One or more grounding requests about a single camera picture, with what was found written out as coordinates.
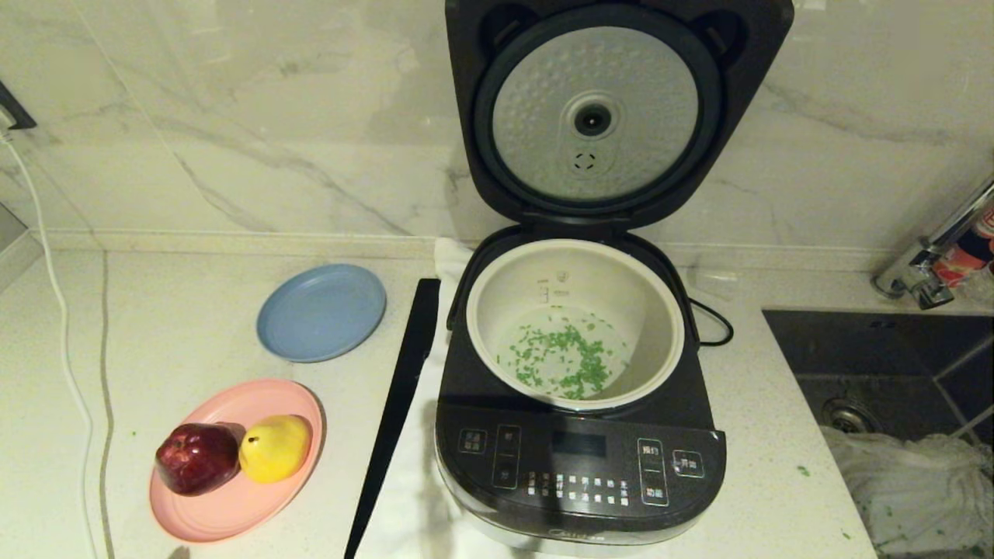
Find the rice cooker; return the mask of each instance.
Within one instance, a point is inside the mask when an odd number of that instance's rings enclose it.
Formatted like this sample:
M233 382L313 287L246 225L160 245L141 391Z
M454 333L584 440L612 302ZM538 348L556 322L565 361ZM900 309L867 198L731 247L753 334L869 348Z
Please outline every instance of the rice cooker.
M675 212L731 137L789 0L448 0L481 197L518 225L474 252L435 421L448 489L485 533L582 557L694 524L726 467L691 306L630 230Z

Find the control panel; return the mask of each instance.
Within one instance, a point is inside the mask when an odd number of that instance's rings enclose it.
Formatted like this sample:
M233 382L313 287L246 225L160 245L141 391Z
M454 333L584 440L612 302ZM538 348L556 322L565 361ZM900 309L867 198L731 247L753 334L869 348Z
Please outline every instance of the control panel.
M724 434L576 416L465 408L447 413L450 457L477 488L519 504L646 516L710 499Z

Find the inner lid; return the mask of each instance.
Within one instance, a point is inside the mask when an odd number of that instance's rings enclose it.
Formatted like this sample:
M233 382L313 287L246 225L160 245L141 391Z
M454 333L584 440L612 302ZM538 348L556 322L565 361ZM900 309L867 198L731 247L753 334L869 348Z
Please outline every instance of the inner lid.
M662 40L588 27L545 42L500 87L494 146L517 181L563 202L596 203L658 182L691 144L699 90Z

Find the brand logo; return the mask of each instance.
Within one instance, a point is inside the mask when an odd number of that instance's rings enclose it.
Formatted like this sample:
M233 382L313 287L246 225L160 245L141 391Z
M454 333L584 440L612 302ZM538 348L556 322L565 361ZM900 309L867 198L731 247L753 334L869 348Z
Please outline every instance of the brand logo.
M596 536L593 534L580 534L578 532L570 532L569 530L562 530L560 528L553 528L549 530L549 535L563 539L582 539L588 541L604 541L606 539L604 538L604 536Z

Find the blue plate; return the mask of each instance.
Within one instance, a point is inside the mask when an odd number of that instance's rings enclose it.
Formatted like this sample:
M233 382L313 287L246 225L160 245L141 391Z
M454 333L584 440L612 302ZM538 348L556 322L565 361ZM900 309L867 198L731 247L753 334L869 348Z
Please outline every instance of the blue plate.
M273 354L297 363L338 357L380 324L387 291L372 272L333 264L309 270L279 287L258 313L255 330Z

